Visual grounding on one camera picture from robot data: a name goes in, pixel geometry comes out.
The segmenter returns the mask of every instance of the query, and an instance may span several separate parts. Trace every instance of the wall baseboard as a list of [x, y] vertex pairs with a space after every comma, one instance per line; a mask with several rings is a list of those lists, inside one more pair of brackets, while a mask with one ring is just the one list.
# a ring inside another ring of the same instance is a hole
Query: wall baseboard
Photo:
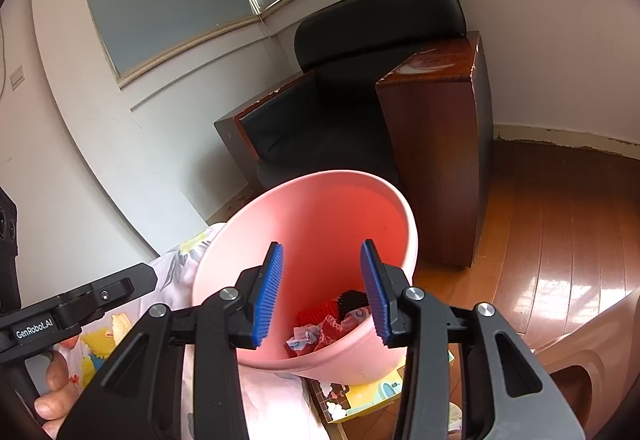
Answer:
[[495, 141], [530, 141], [567, 147], [586, 147], [640, 160], [640, 144], [580, 131], [518, 125], [494, 125]]

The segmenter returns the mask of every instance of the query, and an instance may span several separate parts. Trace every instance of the armchair armrest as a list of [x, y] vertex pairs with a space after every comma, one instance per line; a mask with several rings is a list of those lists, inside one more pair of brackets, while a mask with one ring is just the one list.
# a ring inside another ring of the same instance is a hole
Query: armchair armrest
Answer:
[[380, 79], [376, 92], [422, 253], [471, 266], [494, 126], [480, 34], [428, 43]]
[[316, 72], [298, 72], [214, 123], [220, 138], [255, 192], [264, 191], [257, 164], [283, 135], [319, 109]]

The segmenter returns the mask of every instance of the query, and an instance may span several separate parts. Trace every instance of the light switch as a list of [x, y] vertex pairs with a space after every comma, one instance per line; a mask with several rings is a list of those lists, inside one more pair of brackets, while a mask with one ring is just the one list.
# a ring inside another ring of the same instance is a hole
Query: light switch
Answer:
[[24, 72], [22, 70], [22, 65], [20, 65], [17, 70], [11, 74], [11, 88], [15, 90], [18, 88], [18, 85], [24, 81]]

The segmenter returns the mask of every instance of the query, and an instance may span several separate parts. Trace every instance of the electrical wire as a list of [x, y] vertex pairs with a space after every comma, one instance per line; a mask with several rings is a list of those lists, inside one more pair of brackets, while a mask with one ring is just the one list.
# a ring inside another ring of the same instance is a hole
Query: electrical wire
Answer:
[[6, 84], [6, 56], [4, 55], [4, 27], [2, 26], [2, 16], [0, 16], [0, 40], [2, 40], [2, 90], [0, 90], [0, 99], [2, 99], [4, 86]]

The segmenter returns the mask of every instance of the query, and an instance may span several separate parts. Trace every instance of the pink bucket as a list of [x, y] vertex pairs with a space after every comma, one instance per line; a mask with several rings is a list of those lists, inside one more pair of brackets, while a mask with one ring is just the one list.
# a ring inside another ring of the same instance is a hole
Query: pink bucket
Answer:
[[411, 280], [418, 236], [409, 204], [389, 182], [359, 171], [322, 171], [281, 184], [247, 204], [207, 249], [193, 285], [193, 304], [236, 283], [243, 269], [261, 265], [269, 244], [284, 247], [284, 273], [267, 338], [238, 362], [337, 384], [365, 384], [388, 375], [405, 354], [390, 350], [369, 317], [325, 348], [291, 357], [286, 341], [299, 311], [346, 290], [364, 291], [360, 245], [371, 238], [383, 262]]

